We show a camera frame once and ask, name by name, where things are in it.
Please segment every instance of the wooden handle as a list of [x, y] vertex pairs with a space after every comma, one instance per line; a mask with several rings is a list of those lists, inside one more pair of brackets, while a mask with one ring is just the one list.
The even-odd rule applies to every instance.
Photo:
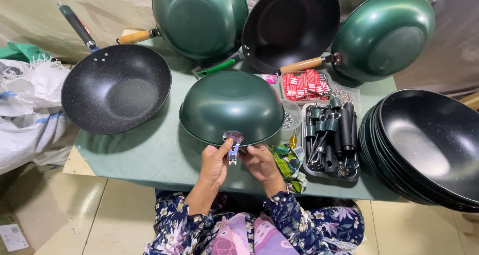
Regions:
[[323, 63], [323, 60], [322, 60], [321, 57], [318, 57], [318, 58], [309, 59], [309, 60], [306, 60], [306, 61], [297, 62], [297, 63], [293, 63], [293, 64], [290, 64], [290, 65], [283, 66], [283, 67], [280, 68], [279, 71], [281, 71], [281, 73], [287, 73], [287, 72], [292, 72], [292, 71], [302, 71], [302, 70], [306, 70], [308, 68], [313, 68], [313, 67], [316, 67], [318, 65], [321, 65], [321, 63]]
[[151, 36], [149, 34], [149, 30], [146, 30], [122, 36], [118, 38], [118, 42], [120, 42], [120, 44], [134, 44], [137, 42], [148, 40], [150, 38]]

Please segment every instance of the table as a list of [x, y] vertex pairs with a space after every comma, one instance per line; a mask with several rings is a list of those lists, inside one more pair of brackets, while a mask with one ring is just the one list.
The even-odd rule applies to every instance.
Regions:
[[[171, 93], [164, 107], [148, 122], [117, 135], [93, 135], [80, 131], [70, 153], [64, 172], [98, 175], [123, 179], [140, 185], [163, 189], [188, 191], [195, 184], [201, 167], [204, 143], [189, 135], [178, 119], [178, 111], [187, 90], [196, 82], [191, 74], [195, 64], [171, 50], [161, 38], [139, 44], [158, 51], [167, 61], [172, 73]], [[392, 77], [372, 83], [351, 85], [342, 82], [330, 64], [324, 66], [333, 80], [356, 87], [361, 91], [363, 114], [377, 101], [396, 90]], [[234, 69], [257, 73], [245, 62]], [[272, 85], [279, 92], [279, 84]], [[288, 142], [292, 131], [280, 131], [267, 144]], [[398, 195], [387, 189], [377, 178], [363, 170], [356, 182], [345, 182], [307, 176], [304, 195], [396, 201]], [[261, 184], [239, 163], [230, 166], [222, 190], [263, 194]]]

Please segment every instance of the speckled black nonstick wok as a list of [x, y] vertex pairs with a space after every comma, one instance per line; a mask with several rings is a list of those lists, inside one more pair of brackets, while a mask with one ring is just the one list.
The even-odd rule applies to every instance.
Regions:
[[61, 102], [71, 121], [88, 132], [115, 134], [153, 116], [171, 88], [171, 71], [163, 57], [138, 45], [99, 49], [70, 7], [58, 7], [92, 52], [63, 83]]

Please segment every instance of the plastic bag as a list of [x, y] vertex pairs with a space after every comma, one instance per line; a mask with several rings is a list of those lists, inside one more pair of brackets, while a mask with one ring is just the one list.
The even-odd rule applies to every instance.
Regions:
[[50, 60], [0, 60], [0, 174], [31, 160], [65, 163], [78, 133], [60, 101], [68, 72]]

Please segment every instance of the silver metal bracket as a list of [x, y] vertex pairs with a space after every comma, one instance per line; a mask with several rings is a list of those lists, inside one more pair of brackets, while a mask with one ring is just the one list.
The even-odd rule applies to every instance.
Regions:
[[223, 135], [223, 141], [228, 140], [228, 138], [233, 140], [233, 147], [228, 152], [228, 164], [235, 165], [238, 160], [238, 149], [241, 142], [243, 142], [243, 135], [237, 131], [227, 131]]

